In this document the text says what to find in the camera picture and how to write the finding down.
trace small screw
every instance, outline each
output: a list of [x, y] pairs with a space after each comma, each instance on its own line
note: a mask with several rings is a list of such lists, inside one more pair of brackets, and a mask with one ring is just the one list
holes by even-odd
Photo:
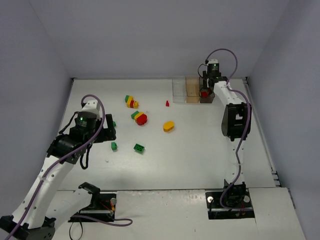
[[249, 203], [249, 202], [250, 202], [250, 197], [247, 196], [247, 195], [245, 195], [244, 198], [243, 198], [243, 201], [244, 201], [245, 203]]
[[116, 205], [117, 204], [117, 199], [116, 198], [111, 198], [110, 199], [110, 203], [112, 203], [112, 205]]
[[212, 196], [208, 196], [206, 200], [208, 201], [208, 203], [211, 203], [214, 200], [214, 198]]

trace transparent bin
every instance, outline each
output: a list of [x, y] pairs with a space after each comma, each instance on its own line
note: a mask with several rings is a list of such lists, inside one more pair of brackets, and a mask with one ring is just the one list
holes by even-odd
[[187, 98], [186, 78], [184, 76], [172, 79], [172, 95], [174, 103], [185, 103]]

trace red round block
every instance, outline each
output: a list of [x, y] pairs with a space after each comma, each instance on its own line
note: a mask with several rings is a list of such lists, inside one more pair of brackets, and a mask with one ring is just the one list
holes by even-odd
[[201, 97], [202, 98], [207, 98], [209, 95], [208, 95], [208, 93], [206, 92], [206, 91], [202, 91], [201, 92]]
[[144, 125], [144, 124], [147, 122], [147, 120], [148, 120], [147, 115], [142, 114], [141, 116], [139, 116], [139, 117], [136, 119], [136, 123], [137, 123], [139, 126], [142, 126], [142, 125]]

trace gray wall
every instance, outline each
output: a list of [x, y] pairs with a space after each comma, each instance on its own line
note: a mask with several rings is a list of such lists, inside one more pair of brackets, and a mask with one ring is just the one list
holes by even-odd
[[249, 78], [282, 184], [308, 240], [320, 236], [320, 1], [291, 0]]
[[[36, 179], [57, 134], [70, 78], [30, 3], [0, 5], [0, 216]], [[0, 239], [7, 234], [0, 230]]]
[[[72, 77], [194, 75], [233, 49], [248, 76], [289, 0], [30, 0]], [[215, 55], [226, 75], [232, 55]]]

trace red lego brick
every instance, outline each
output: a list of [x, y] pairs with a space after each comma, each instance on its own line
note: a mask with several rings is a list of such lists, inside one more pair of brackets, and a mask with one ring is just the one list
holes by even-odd
[[142, 114], [141, 116], [139, 116], [139, 117], [136, 119], [136, 123], [137, 123], [139, 126], [142, 126], [142, 125], [144, 125], [144, 124], [147, 122], [147, 120], [148, 120], [147, 115]]

